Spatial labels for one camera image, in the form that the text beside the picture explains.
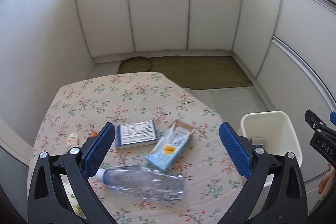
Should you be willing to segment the person's right hand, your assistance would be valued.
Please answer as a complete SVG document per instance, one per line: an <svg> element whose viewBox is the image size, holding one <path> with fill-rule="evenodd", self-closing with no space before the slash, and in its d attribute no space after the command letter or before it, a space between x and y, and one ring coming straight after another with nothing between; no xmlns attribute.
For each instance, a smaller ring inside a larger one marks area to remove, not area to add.
<svg viewBox="0 0 336 224"><path fill-rule="evenodd" d="M328 164L328 166L329 171L325 174L325 177L318 184L318 194L321 197L327 195L327 193L331 189L335 176L335 168L331 164Z"/></svg>

